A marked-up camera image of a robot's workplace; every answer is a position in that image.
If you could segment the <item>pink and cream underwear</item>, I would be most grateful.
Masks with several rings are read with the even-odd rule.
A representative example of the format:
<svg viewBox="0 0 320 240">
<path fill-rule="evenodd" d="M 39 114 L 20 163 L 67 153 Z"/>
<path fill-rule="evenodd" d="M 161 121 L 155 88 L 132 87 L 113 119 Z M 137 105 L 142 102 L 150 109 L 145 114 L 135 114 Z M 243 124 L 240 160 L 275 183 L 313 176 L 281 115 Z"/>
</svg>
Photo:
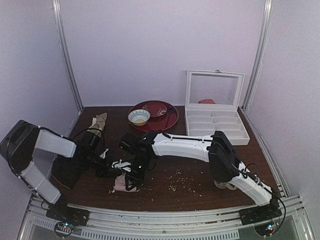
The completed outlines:
<svg viewBox="0 0 320 240">
<path fill-rule="evenodd" d="M 138 191 L 137 187 L 134 187 L 131 190 L 126 190 L 125 174 L 119 175 L 115 178 L 114 190 L 118 192 L 127 192 L 127 193 L 135 193 Z"/>
</svg>

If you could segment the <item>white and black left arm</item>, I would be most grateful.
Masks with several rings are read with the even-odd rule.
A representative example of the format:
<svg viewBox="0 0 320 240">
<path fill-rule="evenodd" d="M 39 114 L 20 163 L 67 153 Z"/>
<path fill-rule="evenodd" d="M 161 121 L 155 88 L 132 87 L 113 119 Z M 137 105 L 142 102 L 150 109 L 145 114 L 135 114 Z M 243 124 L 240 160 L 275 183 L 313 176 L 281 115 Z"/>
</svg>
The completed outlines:
<svg viewBox="0 0 320 240">
<path fill-rule="evenodd" d="M 107 149 L 96 152 L 97 147 L 105 146 L 103 130 L 91 126 L 80 133 L 82 139 L 74 141 L 46 127 L 19 120 L 0 143 L 0 154 L 13 174 L 32 192 L 52 208 L 61 209 L 67 206 L 67 198 L 37 168 L 33 160 L 34 150 L 56 155 L 51 175 L 66 188 L 72 188 L 86 170 L 93 170 L 102 178 L 119 173 L 112 168 Z"/>
</svg>

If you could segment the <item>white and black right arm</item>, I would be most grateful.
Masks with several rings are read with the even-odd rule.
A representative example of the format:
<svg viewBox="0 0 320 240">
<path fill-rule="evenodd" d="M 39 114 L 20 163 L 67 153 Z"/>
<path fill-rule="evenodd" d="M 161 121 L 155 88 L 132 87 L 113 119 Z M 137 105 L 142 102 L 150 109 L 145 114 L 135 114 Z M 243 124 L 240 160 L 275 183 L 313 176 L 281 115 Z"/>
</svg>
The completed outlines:
<svg viewBox="0 0 320 240">
<path fill-rule="evenodd" d="M 125 188 L 130 191 L 144 182 L 150 161 L 157 157 L 191 158 L 209 164 L 210 174 L 218 184 L 231 184 L 249 196 L 256 209 L 268 213 L 279 210 L 279 197 L 272 188 L 240 160 L 222 131 L 212 135 L 173 135 L 163 131 L 148 131 L 142 137 L 126 133 L 119 147 L 134 155 L 129 161 L 114 161 L 113 169 L 124 171 Z"/>
</svg>

